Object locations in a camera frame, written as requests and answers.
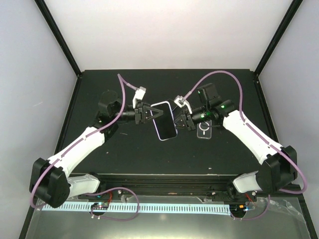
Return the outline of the silver bare phone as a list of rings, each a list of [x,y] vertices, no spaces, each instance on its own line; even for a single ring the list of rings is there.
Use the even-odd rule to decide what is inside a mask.
[[[180,107],[173,101],[173,99],[167,99],[167,101],[170,103],[173,115],[176,116],[180,110]]]

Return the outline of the clear phone case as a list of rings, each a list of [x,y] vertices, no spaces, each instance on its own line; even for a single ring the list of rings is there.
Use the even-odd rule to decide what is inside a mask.
[[[211,139],[212,137],[212,120],[201,122],[197,125],[197,138]]]

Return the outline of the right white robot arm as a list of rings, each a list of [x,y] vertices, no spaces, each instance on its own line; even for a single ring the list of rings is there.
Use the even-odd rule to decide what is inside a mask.
[[[177,96],[174,99],[174,103],[181,108],[174,121],[176,126],[194,130],[198,124],[210,121],[212,126],[233,133],[260,164],[257,171],[243,173],[232,181],[226,189],[229,199],[237,201],[250,191],[272,194],[297,178],[297,152],[291,146],[283,147],[269,138],[235,109],[231,100],[223,101],[212,83],[199,87],[197,93],[203,105],[196,109],[191,108],[185,97]]]

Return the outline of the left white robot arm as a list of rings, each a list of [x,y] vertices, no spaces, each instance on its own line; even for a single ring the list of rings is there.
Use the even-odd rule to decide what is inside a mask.
[[[118,120],[133,120],[136,124],[147,123],[163,115],[163,110],[135,99],[126,105],[115,91],[105,91],[98,102],[95,119],[84,132],[59,153],[48,159],[37,159],[32,167],[29,191],[53,208],[67,199],[82,195],[103,198],[107,186],[98,175],[85,174],[72,177],[70,174],[92,151],[103,145],[118,129]]]

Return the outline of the right small circuit board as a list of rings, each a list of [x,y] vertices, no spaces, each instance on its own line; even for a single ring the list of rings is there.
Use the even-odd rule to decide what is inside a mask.
[[[243,204],[235,204],[235,205],[229,205],[230,211],[233,212],[246,212],[249,210],[249,208],[246,205]]]

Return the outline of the small circuit board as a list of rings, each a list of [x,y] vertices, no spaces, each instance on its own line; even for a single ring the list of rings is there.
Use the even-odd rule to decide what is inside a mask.
[[[108,202],[97,202],[91,205],[91,210],[107,210],[109,207]]]
[[[230,211],[233,212],[246,212],[249,210],[249,208],[246,205],[243,204],[235,204],[235,205],[229,205]]]

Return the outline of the left small circuit board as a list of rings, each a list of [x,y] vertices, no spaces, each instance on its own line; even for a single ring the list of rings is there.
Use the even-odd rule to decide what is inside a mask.
[[[97,202],[91,205],[91,210],[107,210],[109,207],[108,202]]]

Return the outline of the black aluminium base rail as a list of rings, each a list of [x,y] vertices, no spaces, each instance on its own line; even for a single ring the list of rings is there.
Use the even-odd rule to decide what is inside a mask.
[[[99,175],[102,190],[125,187],[138,196],[208,196],[222,202],[240,202],[246,193],[235,191],[230,176],[220,175]]]

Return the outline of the left frame post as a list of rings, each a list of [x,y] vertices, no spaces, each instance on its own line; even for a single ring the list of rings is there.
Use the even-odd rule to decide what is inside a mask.
[[[65,41],[53,15],[51,14],[46,2],[44,0],[35,0],[34,1],[40,10],[43,18],[45,19],[48,27],[50,28],[53,36],[55,37],[58,45],[60,46],[64,56],[66,57],[69,65],[71,66],[73,72],[77,77],[81,76],[82,72],[70,50],[70,48],[67,45],[67,42]]]

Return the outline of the frame post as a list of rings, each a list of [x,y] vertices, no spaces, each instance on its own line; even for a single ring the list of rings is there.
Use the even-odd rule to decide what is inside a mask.
[[[58,45],[60,46],[64,56],[66,57],[69,65],[71,66],[73,72],[77,77],[81,76],[82,72],[70,50],[70,48],[67,45],[67,42],[65,41],[53,15],[51,14],[46,2],[44,0],[35,0],[34,1],[40,10],[43,18],[45,19],[48,27],[50,28],[53,36],[55,37]]]
[[[293,0],[291,4],[289,5],[284,17],[282,18],[279,26],[277,27],[270,43],[268,44],[261,60],[259,61],[254,71],[255,76],[259,77],[261,75],[262,71],[267,65],[270,57],[275,51],[277,45],[279,44],[281,38],[283,37],[284,33],[286,32],[288,26],[290,25],[291,21],[293,20],[295,14],[299,10],[302,3],[303,3],[303,0]]]

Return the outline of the right frame post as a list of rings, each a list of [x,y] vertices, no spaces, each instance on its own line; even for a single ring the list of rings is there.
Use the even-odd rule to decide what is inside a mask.
[[[289,5],[284,17],[282,18],[279,26],[277,27],[270,43],[268,44],[261,60],[259,61],[254,71],[255,76],[259,77],[261,75],[262,71],[267,65],[270,57],[275,51],[277,45],[279,44],[281,38],[283,37],[284,33],[286,32],[288,26],[290,25],[291,21],[293,20],[295,14],[299,10],[302,3],[303,3],[303,0],[293,0],[291,4]]]

